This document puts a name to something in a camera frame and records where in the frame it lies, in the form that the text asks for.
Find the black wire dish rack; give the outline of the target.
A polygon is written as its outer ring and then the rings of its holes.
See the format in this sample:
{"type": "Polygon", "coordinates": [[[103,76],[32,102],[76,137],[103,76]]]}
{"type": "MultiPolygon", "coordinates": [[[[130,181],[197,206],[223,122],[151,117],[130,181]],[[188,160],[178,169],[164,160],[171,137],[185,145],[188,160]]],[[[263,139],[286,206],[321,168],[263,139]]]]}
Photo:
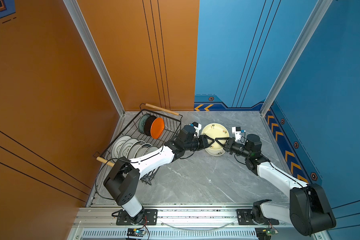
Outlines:
{"type": "Polygon", "coordinates": [[[137,169],[140,181],[151,185],[159,168],[175,159],[166,143],[179,133],[183,116],[149,104],[143,106],[97,160],[110,167],[119,160],[121,173],[137,169]]]}

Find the cream plate with black flowers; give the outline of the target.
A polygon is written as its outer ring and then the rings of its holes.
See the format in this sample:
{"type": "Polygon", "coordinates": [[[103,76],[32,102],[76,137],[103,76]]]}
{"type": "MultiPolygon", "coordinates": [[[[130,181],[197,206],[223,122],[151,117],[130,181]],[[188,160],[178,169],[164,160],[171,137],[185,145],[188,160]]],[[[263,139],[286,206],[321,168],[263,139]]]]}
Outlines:
{"type": "Polygon", "coordinates": [[[210,154],[212,156],[221,156],[226,152],[223,148],[220,148],[220,149],[207,148],[205,150],[208,154],[210,154]]]}

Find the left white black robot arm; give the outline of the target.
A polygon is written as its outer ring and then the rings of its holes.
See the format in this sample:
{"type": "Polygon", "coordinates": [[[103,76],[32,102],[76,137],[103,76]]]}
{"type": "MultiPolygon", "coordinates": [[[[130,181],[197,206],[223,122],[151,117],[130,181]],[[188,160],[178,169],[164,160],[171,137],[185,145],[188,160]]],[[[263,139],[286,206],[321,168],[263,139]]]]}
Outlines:
{"type": "Polygon", "coordinates": [[[196,152],[209,148],[215,139],[199,135],[193,125],[184,126],[177,135],[158,150],[139,158],[119,158],[103,181],[103,186],[118,206],[122,207],[134,224],[145,219],[145,209],[136,197],[138,183],[153,170],[184,159],[187,151],[196,152]]]}

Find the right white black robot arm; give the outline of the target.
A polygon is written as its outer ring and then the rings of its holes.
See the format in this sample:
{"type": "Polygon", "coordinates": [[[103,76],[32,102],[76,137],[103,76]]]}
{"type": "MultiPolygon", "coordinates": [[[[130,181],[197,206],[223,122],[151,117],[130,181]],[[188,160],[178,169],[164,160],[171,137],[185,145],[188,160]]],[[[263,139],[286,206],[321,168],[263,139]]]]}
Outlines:
{"type": "Polygon", "coordinates": [[[253,221],[264,224],[274,219],[294,226],[303,236],[335,228],[336,218],[326,196],[318,184],[308,184],[276,167],[262,154],[260,137],[249,134],[244,143],[235,138],[215,138],[215,142],[231,155],[245,158],[245,165],[255,175],[267,180],[289,199],[288,204],[274,204],[261,200],[253,204],[253,221]]]}

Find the orange plate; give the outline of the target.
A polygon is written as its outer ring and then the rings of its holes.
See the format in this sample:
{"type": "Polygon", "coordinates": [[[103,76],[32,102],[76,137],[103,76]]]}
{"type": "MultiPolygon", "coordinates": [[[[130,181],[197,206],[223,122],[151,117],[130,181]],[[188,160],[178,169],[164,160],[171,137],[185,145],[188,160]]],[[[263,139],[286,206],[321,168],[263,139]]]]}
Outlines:
{"type": "Polygon", "coordinates": [[[150,130],[151,137],[153,139],[158,139],[163,134],[164,129],[165,129],[164,119],[156,118],[151,125],[151,130],[150,130]]]}

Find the white patterned plate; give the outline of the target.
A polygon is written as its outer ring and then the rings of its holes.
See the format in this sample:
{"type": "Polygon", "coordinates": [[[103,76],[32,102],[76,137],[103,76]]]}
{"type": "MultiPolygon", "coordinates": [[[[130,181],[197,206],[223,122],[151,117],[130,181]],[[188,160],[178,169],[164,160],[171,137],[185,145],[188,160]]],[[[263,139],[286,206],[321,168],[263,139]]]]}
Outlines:
{"type": "Polygon", "coordinates": [[[130,148],[130,150],[129,150],[129,152],[128,152],[127,158],[128,158],[128,159],[134,159],[136,152],[138,151],[138,149],[139,149],[143,144],[145,144],[144,141],[137,141],[136,143],[134,143],[134,144],[131,146],[131,148],[130,148]]]}
{"type": "Polygon", "coordinates": [[[145,152],[147,151],[147,149],[149,149],[152,145],[151,144],[143,144],[138,151],[135,154],[135,158],[139,158],[145,155],[145,152]]]}
{"type": "Polygon", "coordinates": [[[151,146],[144,152],[143,156],[153,153],[158,149],[159,149],[159,147],[157,147],[157,146],[151,146]]]}
{"type": "Polygon", "coordinates": [[[131,148],[136,142],[138,142],[138,140],[137,140],[137,139],[134,139],[134,138],[131,138],[131,139],[127,140],[127,141],[123,144],[123,146],[122,146],[122,148],[121,148],[121,151],[120,151],[120,153],[119,153],[119,158],[121,158],[121,157],[127,158],[130,148],[131,148]]]}
{"type": "Polygon", "coordinates": [[[130,140],[132,137],[130,136],[121,136],[119,137],[114,144],[111,147],[111,157],[112,159],[117,159],[119,157],[119,153],[121,151],[122,146],[124,143],[128,140],[130,140]]]}

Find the grey green plate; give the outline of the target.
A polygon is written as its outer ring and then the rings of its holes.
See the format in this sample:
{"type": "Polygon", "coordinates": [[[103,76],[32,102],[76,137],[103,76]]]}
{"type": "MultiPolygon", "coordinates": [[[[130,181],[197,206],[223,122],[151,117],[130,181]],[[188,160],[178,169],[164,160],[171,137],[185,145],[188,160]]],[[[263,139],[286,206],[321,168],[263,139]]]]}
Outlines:
{"type": "Polygon", "coordinates": [[[140,120],[139,120],[139,123],[138,123],[138,130],[140,133],[144,134],[144,129],[145,129],[145,124],[146,124],[146,121],[147,119],[150,117],[151,115],[150,114],[144,114],[140,120]]]}

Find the right circuit board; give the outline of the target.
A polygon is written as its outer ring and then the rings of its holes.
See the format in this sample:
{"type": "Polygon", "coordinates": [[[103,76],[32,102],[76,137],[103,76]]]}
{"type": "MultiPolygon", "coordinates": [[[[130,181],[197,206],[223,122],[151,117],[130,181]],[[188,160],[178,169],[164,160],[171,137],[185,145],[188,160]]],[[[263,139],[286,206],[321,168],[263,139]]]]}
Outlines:
{"type": "Polygon", "coordinates": [[[255,229],[256,236],[259,240],[271,240],[272,236],[277,235],[279,233],[278,230],[275,229],[255,229]]]}

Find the circuit board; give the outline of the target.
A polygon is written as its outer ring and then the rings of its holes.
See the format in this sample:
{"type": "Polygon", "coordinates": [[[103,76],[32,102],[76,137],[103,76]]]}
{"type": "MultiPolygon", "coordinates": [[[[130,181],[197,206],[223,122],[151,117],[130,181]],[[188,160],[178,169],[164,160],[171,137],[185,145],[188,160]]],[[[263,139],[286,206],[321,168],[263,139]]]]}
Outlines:
{"type": "Polygon", "coordinates": [[[255,229],[256,236],[259,240],[271,240],[272,236],[277,235],[279,233],[278,230],[275,229],[255,229]]]}
{"type": "Polygon", "coordinates": [[[145,229],[128,228],[127,230],[128,240],[142,240],[147,237],[148,237],[148,232],[145,229]]]}

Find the left circuit board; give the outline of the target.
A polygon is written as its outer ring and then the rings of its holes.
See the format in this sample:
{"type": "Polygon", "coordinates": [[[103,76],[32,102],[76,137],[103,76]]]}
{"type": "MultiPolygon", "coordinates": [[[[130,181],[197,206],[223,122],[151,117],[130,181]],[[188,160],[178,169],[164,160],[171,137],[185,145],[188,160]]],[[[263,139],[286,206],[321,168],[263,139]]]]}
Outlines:
{"type": "Polygon", "coordinates": [[[142,240],[147,237],[148,237],[148,232],[145,229],[128,228],[127,230],[128,240],[142,240]]]}

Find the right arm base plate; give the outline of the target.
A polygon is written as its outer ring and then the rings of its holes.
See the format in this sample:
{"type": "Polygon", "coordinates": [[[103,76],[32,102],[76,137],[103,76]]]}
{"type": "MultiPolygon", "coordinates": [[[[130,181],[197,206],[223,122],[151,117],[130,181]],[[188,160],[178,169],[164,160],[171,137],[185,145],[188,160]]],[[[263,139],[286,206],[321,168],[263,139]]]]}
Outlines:
{"type": "Polygon", "coordinates": [[[255,219],[253,210],[250,209],[237,209],[237,218],[240,226],[244,225],[279,225],[280,222],[275,219],[262,218],[260,220],[255,219]]]}

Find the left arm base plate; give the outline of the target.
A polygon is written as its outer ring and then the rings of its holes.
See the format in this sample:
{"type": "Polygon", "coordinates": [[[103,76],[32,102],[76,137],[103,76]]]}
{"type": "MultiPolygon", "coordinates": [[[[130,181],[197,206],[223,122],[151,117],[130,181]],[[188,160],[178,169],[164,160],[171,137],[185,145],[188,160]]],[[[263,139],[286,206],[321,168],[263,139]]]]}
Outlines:
{"type": "Polygon", "coordinates": [[[155,226],[157,224],[157,209],[142,209],[135,217],[131,217],[125,210],[117,214],[117,226],[127,225],[146,225],[155,226]]]}

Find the aluminium mounting rail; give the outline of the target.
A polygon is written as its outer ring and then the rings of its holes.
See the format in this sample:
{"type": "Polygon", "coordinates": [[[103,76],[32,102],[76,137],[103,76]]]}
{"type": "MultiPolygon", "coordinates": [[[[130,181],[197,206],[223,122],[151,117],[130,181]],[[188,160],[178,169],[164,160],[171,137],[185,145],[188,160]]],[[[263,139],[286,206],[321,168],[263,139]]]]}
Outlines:
{"type": "Polygon", "coordinates": [[[303,236],[293,225],[279,221],[279,225],[240,226],[237,209],[250,209],[251,204],[207,205],[145,205],[157,209],[155,226],[117,226],[120,207],[112,205],[81,208],[69,232],[69,240],[127,240],[127,230],[145,229],[143,240],[258,240],[255,229],[275,229],[279,233],[271,240],[329,240],[329,234],[319,232],[303,236]]]}

